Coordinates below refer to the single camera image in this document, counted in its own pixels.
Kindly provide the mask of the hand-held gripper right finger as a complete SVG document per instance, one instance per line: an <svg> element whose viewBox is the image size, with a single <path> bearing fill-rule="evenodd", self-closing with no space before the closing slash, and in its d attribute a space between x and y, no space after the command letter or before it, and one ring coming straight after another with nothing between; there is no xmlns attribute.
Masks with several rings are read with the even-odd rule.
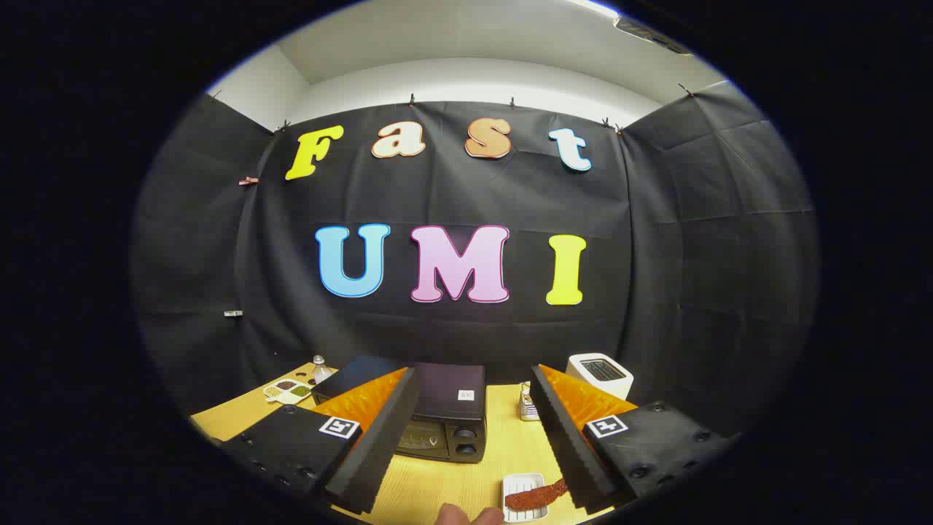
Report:
<svg viewBox="0 0 933 525"><path fill-rule="evenodd" d="M672 403L634 405L546 365L532 367L530 395L571 501L587 514L658 498L734 442Z"/></svg>

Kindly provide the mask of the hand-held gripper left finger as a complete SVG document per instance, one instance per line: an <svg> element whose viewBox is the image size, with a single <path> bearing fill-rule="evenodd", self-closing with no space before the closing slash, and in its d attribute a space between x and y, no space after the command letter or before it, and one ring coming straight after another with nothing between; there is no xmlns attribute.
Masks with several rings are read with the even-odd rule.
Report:
<svg viewBox="0 0 933 525"><path fill-rule="evenodd" d="M303 508L368 513L419 389L416 369L402 367L315 408L285 405L217 445Z"/></svg>

